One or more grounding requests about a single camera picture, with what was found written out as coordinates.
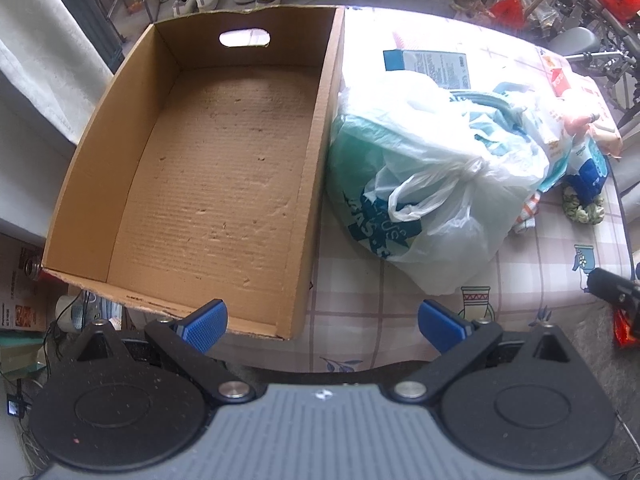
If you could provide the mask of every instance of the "metal screw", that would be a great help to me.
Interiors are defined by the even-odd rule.
[[[227,381],[218,387],[220,395],[227,399],[242,399],[251,392],[251,387],[242,381]]]
[[[394,392],[403,399],[417,399],[427,392],[427,387],[416,381],[402,381],[396,384]]]

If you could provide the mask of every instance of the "black round disc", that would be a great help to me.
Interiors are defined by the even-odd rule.
[[[145,364],[104,359],[56,372],[30,415],[33,436],[58,462],[123,471],[160,462],[202,427],[204,400],[188,380]]]
[[[610,403],[591,381],[545,360],[480,370],[444,393],[442,420],[484,462],[528,471],[574,467],[613,430]]]

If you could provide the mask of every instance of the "empty cardboard box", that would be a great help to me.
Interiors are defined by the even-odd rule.
[[[58,197],[43,266],[183,317],[221,298],[228,329],[302,330],[344,9],[216,11],[151,25],[98,104]],[[220,35],[262,29],[266,46]]]

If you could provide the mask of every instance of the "tablecloth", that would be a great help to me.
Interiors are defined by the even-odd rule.
[[[468,23],[398,10],[347,10],[347,85],[384,70],[382,50],[393,48],[464,52],[471,86],[479,90],[511,78],[553,95],[543,56],[568,69],[556,54]],[[586,290],[591,270],[598,266],[632,275],[612,178],[603,194],[606,218],[597,226],[567,219],[558,188],[544,194],[535,229],[510,233],[484,271],[454,294],[435,299],[465,319],[491,317],[507,330],[547,321],[565,327],[580,322],[603,305]],[[277,341],[226,334],[210,355],[293,372],[363,370],[438,355],[416,323],[418,306],[427,296],[400,270],[351,240],[326,197],[312,276],[301,336]]]

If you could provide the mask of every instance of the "gray ribbed plate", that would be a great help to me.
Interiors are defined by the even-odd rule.
[[[118,480],[602,480],[592,466],[554,474],[504,471],[460,451],[419,406],[377,386],[272,384],[260,399],[225,406],[189,449]],[[52,466],[43,480],[110,475]]]

